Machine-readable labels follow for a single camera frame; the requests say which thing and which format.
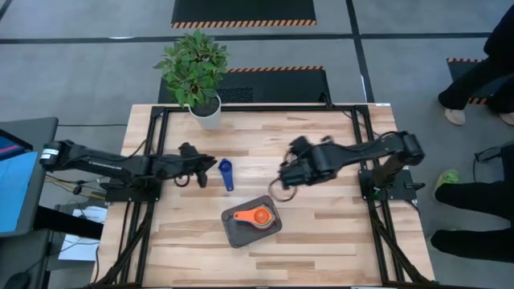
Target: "white paper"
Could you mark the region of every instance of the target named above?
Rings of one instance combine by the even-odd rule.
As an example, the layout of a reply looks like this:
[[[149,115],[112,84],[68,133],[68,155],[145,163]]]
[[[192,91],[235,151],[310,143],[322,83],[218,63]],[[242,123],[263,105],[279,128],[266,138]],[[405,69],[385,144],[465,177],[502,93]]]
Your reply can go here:
[[[85,217],[88,220],[104,223],[107,217],[107,209],[97,206],[89,206],[83,210]],[[79,217],[82,211],[79,209],[73,210],[73,216]],[[80,261],[95,261],[96,248],[98,247],[98,240],[90,238],[81,238],[72,234],[66,234],[64,238],[61,253],[59,253],[59,260],[80,260]]]

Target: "black pants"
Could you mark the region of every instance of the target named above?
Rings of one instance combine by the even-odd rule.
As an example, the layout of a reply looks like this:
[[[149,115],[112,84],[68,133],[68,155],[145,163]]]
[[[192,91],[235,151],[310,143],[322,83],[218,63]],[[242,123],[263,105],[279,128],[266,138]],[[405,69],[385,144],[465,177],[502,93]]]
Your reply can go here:
[[[435,198],[460,209],[494,214],[508,220],[514,217],[514,191],[502,181],[491,184],[444,184]],[[431,239],[438,250],[464,258],[514,263],[514,230],[486,232],[438,230]]]
[[[495,79],[513,73],[514,68],[505,66],[501,61],[485,59],[441,92],[439,102],[445,108],[463,110],[474,92]],[[493,112],[514,112],[514,77],[489,98],[487,105]]]

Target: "gray floor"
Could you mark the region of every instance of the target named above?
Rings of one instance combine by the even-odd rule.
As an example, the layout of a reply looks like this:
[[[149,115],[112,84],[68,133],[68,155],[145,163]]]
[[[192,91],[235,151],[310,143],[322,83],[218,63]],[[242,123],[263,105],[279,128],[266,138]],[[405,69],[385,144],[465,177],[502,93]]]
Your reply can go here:
[[[489,32],[512,0],[354,0],[361,33]],[[209,35],[351,33],[341,0],[314,0],[317,26],[207,29]],[[169,0],[14,0],[0,22],[0,39],[174,36]],[[446,122],[436,96],[450,82],[446,58],[482,58],[485,39],[363,40],[376,102],[391,103],[400,129],[415,133],[426,159],[413,168],[426,182],[419,194],[425,234],[437,229],[490,230],[505,220],[433,203],[427,196],[437,176],[457,168],[471,181],[473,153],[512,139],[509,128],[486,107],[470,105],[467,125]],[[335,102],[365,100],[352,40],[268,40],[224,43],[230,67],[323,65]],[[125,123],[132,104],[157,102],[159,60],[166,43],[0,45],[0,120],[57,116],[66,124]],[[113,153],[124,128],[59,128],[71,139]],[[81,172],[60,176],[83,178]],[[501,178],[501,164],[480,165],[481,181]],[[73,196],[46,185],[41,204],[66,204]],[[445,284],[510,288],[514,266],[430,251],[436,278]],[[55,271],[50,288],[80,287],[92,266]]]

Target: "blue screen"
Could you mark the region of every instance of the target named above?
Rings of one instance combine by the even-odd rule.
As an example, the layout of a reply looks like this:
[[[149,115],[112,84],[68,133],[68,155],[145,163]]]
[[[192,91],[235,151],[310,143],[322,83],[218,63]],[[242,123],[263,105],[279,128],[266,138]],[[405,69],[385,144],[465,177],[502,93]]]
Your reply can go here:
[[[23,150],[24,148],[21,145],[16,144],[12,140],[8,140],[3,136],[0,136],[0,157]]]
[[[0,233],[16,230],[38,153],[0,161]]]

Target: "wooden table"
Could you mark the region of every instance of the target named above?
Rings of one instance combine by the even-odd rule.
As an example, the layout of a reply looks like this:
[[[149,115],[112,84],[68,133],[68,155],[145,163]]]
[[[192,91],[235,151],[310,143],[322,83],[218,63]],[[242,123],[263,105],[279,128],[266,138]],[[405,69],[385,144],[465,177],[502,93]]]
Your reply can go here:
[[[133,106],[122,154],[132,153],[146,138],[151,108]],[[391,107],[370,104],[369,110],[375,132],[396,130]],[[230,247],[221,213],[266,194],[289,142],[301,135],[313,143],[331,135],[339,144],[355,144],[352,121],[341,112],[223,112],[222,129],[216,132],[201,130],[188,112],[173,112],[165,153],[177,153],[187,141],[200,153],[230,159],[235,191],[225,190],[217,167],[208,172],[205,189],[195,181],[185,188],[165,183],[153,215],[144,286],[380,285],[358,165],[343,168],[336,180],[301,187],[290,202],[276,202],[283,222],[278,234],[240,249]],[[434,278],[418,213],[404,201],[390,201],[390,206],[399,246],[422,274]],[[116,260],[124,210],[124,203],[108,209],[100,276]],[[129,281],[134,280],[138,252]],[[388,249],[385,255],[394,279]]]

